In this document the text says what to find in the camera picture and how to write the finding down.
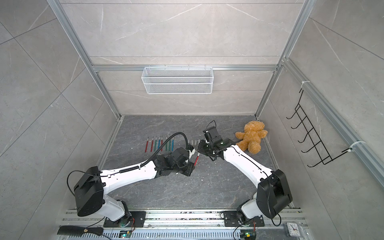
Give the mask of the small white clock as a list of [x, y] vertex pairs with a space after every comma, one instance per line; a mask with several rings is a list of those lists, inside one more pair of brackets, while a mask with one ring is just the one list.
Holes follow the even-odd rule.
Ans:
[[302, 232], [296, 223], [285, 223], [287, 235], [292, 238], [301, 238]]

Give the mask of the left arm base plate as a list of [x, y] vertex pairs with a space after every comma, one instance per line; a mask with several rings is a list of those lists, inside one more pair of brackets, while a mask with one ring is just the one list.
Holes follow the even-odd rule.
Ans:
[[104, 228], [130, 228], [132, 225], [135, 227], [142, 228], [146, 220], [146, 211], [133, 211], [130, 212], [130, 217], [122, 217], [121, 219], [113, 222], [106, 219], [104, 222]]

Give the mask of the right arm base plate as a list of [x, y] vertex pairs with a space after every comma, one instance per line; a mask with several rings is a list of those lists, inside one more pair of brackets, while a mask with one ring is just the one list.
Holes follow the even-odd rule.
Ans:
[[240, 225], [255, 225], [256, 227], [264, 227], [263, 216], [256, 216], [252, 219], [248, 219], [240, 211], [223, 211], [221, 212], [221, 218], [224, 220], [226, 227], [239, 227]]

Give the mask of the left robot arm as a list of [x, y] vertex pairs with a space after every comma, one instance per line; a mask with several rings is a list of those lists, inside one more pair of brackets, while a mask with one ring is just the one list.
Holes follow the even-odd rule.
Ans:
[[113, 170], [100, 170], [95, 166], [82, 172], [82, 177], [70, 189], [76, 200], [77, 215], [86, 217], [97, 214], [113, 222], [130, 218], [127, 204], [110, 197], [110, 192], [171, 173], [180, 173], [187, 177], [191, 175], [195, 168], [192, 156], [196, 152], [191, 144], [186, 143], [184, 148], [164, 154], [160, 154], [160, 151], [157, 149], [150, 158], [139, 164]]

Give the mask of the aluminium mounting rail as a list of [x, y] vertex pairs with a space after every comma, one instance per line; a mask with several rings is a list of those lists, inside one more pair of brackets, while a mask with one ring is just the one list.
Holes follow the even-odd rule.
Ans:
[[[102, 236], [83, 234], [81, 237], [61, 236], [61, 240], [312, 240], [313, 236], [301, 209], [283, 209], [274, 219], [263, 216], [265, 226], [240, 225], [226, 227], [221, 218], [223, 211], [234, 209], [136, 209], [146, 211], [142, 228], [104, 228], [107, 218], [93, 214], [79, 217], [74, 210], [67, 210], [57, 220], [57, 225], [86, 228], [101, 227]], [[287, 235], [285, 223], [296, 223], [301, 238]]]

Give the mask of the brown teddy bear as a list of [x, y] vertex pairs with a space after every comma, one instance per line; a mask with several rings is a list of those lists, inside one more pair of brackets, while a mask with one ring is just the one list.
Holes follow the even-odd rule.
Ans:
[[236, 132], [235, 137], [240, 140], [236, 145], [243, 151], [249, 151], [255, 155], [261, 151], [261, 140], [265, 138], [268, 131], [265, 124], [259, 121], [250, 121], [244, 126], [243, 132]]

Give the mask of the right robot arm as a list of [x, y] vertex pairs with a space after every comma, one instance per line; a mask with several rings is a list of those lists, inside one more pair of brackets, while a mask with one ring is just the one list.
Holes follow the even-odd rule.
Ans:
[[240, 170], [257, 187], [253, 198], [241, 204], [236, 211], [240, 225], [255, 217], [273, 219], [292, 201], [287, 177], [281, 170], [273, 171], [248, 156], [230, 139], [223, 139], [216, 126], [208, 124], [203, 131], [198, 152], [215, 161], [218, 157]]

